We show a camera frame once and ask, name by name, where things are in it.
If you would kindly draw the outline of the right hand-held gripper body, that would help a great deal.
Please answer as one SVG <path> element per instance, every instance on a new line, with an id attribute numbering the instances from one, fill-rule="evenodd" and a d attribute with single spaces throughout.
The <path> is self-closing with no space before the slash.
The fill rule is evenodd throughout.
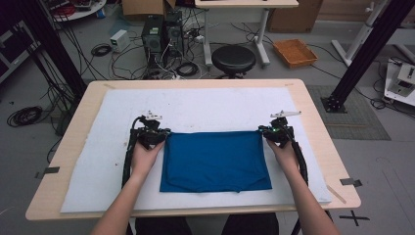
<path id="1" fill-rule="evenodd" d="M 271 114 L 270 117 L 272 121 L 267 126 L 271 127 L 270 133 L 264 133 L 262 136 L 267 140 L 279 143 L 282 146 L 286 145 L 287 142 L 295 141 L 294 129 L 291 126 L 288 126 L 287 117 L 298 116 L 301 114 L 301 111 L 298 112 L 284 112 L 281 111 L 276 114 Z"/>

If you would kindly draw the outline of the grey floor mat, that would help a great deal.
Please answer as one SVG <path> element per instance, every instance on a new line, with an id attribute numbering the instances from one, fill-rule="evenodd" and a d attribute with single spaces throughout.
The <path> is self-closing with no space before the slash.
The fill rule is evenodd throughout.
<path id="1" fill-rule="evenodd" d="M 328 97 L 335 87 L 307 85 L 306 88 L 332 139 L 391 140 L 373 110 L 356 91 L 348 96 L 343 111 L 329 113 L 322 99 Z"/>

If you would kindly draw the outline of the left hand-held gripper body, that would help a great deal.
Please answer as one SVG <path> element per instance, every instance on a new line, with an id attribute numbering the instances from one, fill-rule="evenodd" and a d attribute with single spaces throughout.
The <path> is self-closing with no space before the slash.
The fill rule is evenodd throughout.
<path id="1" fill-rule="evenodd" d="M 152 145 L 163 142 L 168 135 L 157 133 L 161 124 L 160 119 L 162 119 L 162 116 L 155 115 L 151 111 L 137 117 L 131 126 L 131 144 L 134 145 L 139 142 L 149 150 Z"/>

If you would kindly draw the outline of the brown cardboard box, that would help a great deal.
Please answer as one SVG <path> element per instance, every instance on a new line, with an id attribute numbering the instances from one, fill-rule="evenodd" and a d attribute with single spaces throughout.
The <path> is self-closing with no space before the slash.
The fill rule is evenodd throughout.
<path id="1" fill-rule="evenodd" d="M 121 0 L 123 15 L 130 21 L 144 21 L 148 16 L 165 16 L 176 0 Z"/>
<path id="2" fill-rule="evenodd" d="M 295 8 L 274 9 L 268 18 L 269 32 L 310 33 L 320 12 L 323 0 L 298 0 Z"/>

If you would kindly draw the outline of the person's left hand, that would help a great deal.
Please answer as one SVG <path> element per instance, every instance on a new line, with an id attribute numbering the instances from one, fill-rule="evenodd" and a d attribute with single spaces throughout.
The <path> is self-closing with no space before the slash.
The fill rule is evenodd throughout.
<path id="1" fill-rule="evenodd" d="M 154 146 L 150 150 L 146 149 L 140 143 L 137 143 L 135 145 L 131 164 L 131 176 L 133 178 L 144 178 L 149 174 L 150 170 L 156 162 L 157 155 L 163 147 L 163 145 L 164 143 L 161 142 L 160 144 Z"/>

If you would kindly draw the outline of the person's right leg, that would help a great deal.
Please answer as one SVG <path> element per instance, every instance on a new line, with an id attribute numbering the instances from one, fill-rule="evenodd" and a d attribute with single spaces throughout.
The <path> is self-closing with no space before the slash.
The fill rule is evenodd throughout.
<path id="1" fill-rule="evenodd" d="M 230 214 L 221 235 L 279 235 L 276 214 Z"/>

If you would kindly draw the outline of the small white box device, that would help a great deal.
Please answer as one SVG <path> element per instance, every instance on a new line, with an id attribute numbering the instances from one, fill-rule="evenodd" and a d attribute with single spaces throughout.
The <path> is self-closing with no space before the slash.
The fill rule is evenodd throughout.
<path id="1" fill-rule="evenodd" d="M 113 50 L 117 53 L 122 52 L 130 45 L 130 39 L 126 30 L 121 29 L 110 38 Z"/>

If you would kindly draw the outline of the white machine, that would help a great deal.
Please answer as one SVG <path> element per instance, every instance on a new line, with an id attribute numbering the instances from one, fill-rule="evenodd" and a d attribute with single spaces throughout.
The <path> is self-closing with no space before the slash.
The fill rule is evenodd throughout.
<path id="1" fill-rule="evenodd" d="M 389 62 L 384 96 L 415 107 L 415 66 Z"/>

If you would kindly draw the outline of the white felt mat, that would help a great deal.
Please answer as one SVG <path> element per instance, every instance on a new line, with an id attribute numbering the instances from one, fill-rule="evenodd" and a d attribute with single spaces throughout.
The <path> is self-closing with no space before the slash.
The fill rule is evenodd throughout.
<path id="1" fill-rule="evenodd" d="M 121 175 L 132 122 L 148 111 L 162 116 L 161 127 L 172 133 L 257 131 L 271 114 L 298 112 L 288 117 L 307 165 L 309 188 L 321 204 L 332 197 L 301 123 L 304 112 L 288 89 L 184 88 L 112 89 L 106 93 L 75 164 L 62 211 L 103 212 L 121 188 Z M 244 206 L 290 206 L 293 196 L 272 150 L 263 140 L 270 190 L 167 193 L 160 190 L 163 150 L 138 197 L 138 211 L 188 210 Z"/>

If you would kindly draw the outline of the blue T-shirt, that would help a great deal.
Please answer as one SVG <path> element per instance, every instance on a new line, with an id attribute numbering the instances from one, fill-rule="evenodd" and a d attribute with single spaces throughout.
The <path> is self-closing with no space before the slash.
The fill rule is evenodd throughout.
<path id="1" fill-rule="evenodd" d="M 172 133 L 164 145 L 162 192 L 270 190 L 262 136 L 256 131 Z"/>

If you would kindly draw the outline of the person's right hand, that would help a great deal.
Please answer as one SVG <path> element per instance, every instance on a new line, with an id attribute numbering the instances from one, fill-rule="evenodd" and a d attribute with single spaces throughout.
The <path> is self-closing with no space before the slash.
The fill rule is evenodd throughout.
<path id="1" fill-rule="evenodd" d="M 275 158 L 286 175 L 299 173 L 299 164 L 291 142 L 280 147 L 275 142 L 267 140 L 268 146 L 273 151 Z"/>

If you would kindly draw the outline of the person's leg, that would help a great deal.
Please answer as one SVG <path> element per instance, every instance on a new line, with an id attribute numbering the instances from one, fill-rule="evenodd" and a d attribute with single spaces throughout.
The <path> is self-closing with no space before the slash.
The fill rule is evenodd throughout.
<path id="1" fill-rule="evenodd" d="M 221 235 L 279 235 L 276 214 L 230 214 Z"/>
<path id="2" fill-rule="evenodd" d="M 138 235 L 193 235 L 183 216 L 138 217 L 135 229 Z"/>

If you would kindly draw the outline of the white desk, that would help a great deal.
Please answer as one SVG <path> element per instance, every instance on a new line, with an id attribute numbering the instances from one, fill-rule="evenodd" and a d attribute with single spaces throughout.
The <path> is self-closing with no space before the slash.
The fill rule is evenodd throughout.
<path id="1" fill-rule="evenodd" d="M 259 23 L 259 31 L 254 37 L 262 66 L 270 61 L 263 45 L 264 32 L 271 9 L 296 8 L 298 0 L 195 0 L 195 6 L 204 11 L 203 49 L 205 64 L 212 66 L 209 42 L 209 24 L 213 23 Z"/>

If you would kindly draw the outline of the black round stool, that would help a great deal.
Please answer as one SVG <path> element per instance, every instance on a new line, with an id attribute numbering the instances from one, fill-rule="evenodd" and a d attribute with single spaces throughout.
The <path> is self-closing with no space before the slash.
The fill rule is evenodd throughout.
<path id="1" fill-rule="evenodd" d="M 212 64 L 223 71 L 218 78 L 242 78 L 256 64 L 255 54 L 248 48 L 227 45 L 216 49 L 211 55 Z"/>

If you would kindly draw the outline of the round white table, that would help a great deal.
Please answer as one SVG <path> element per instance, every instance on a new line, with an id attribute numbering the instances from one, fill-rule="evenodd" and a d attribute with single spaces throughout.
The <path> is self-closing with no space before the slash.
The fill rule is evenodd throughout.
<path id="1" fill-rule="evenodd" d="M 78 20 L 98 13 L 107 0 L 45 0 L 55 22 Z"/>

